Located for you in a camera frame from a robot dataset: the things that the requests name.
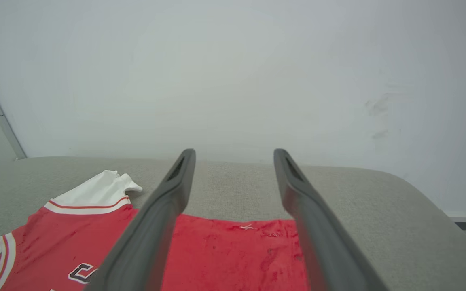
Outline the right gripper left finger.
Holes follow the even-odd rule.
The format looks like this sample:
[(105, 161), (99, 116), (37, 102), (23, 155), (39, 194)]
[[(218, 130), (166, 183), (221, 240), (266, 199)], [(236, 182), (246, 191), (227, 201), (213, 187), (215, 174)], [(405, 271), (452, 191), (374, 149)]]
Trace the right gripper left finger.
[(183, 150), (84, 291), (161, 291), (176, 219), (189, 202), (195, 164), (195, 150)]

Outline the red basketball jersey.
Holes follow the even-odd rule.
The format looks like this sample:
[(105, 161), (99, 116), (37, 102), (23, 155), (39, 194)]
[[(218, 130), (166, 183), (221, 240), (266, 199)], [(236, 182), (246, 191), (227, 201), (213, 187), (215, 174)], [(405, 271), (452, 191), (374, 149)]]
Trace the red basketball jersey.
[[(138, 213), (128, 174), (105, 170), (0, 236), (0, 291), (83, 291)], [(181, 214), (162, 291), (309, 291), (293, 220), (234, 222)]]

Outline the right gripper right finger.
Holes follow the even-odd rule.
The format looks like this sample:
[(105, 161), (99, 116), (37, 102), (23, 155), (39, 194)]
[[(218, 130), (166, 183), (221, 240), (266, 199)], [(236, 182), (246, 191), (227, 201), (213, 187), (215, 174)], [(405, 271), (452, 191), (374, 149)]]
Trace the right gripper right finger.
[(273, 153), (282, 205), (297, 226), (310, 291), (390, 291), (283, 148)]

